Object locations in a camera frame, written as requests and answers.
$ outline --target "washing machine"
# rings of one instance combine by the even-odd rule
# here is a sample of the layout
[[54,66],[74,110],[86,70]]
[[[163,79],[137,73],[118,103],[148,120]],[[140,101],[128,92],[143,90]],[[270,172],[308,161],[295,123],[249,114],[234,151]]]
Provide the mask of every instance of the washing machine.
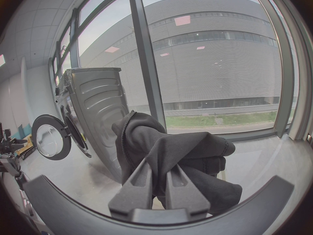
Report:
[[48,159],[65,158],[72,140],[98,170],[101,166],[121,182],[112,124],[129,113],[120,68],[68,69],[55,89],[62,119],[37,117],[32,126],[34,145]]

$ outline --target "gray building facade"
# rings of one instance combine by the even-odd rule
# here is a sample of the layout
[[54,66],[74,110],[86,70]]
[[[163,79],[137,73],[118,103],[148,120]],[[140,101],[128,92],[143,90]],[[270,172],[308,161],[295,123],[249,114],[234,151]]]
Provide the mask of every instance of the gray building facade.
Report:
[[[145,13],[166,116],[278,109],[279,43],[261,4],[162,0]],[[93,42],[80,66],[120,67],[129,108],[149,112],[131,15]]]

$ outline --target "ceiling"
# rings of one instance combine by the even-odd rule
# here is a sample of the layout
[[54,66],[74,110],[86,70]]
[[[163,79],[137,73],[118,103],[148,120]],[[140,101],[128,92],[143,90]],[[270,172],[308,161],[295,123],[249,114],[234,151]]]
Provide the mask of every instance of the ceiling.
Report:
[[21,71],[23,56],[27,69],[48,63],[57,29],[73,1],[23,0],[0,43],[0,54],[6,62],[0,67],[0,82]]

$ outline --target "black garment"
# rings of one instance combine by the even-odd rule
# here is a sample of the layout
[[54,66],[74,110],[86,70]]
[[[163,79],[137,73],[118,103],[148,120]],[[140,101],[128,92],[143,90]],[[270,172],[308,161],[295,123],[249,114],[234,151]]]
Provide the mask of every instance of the black garment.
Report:
[[233,143],[208,132],[166,134],[150,115],[131,111],[112,125],[117,135],[117,159],[122,169],[122,185],[145,156],[152,168],[154,196],[165,208],[166,173],[177,163],[211,203],[217,214],[240,201],[242,187],[216,178],[225,169],[225,158],[235,151]]

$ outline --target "yellow object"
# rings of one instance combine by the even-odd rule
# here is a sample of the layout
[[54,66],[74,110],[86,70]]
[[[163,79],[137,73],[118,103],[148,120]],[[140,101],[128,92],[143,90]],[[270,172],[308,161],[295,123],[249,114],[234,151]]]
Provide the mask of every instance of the yellow object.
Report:
[[84,134],[81,133],[80,135],[82,136],[83,140],[86,142]]
[[29,134],[28,136],[26,136],[25,138],[23,139],[27,139],[27,143],[24,144],[24,147],[17,150],[16,153],[18,155],[21,155],[24,151],[28,150],[29,148],[33,147],[33,142],[32,140],[30,139],[32,137],[31,134]]

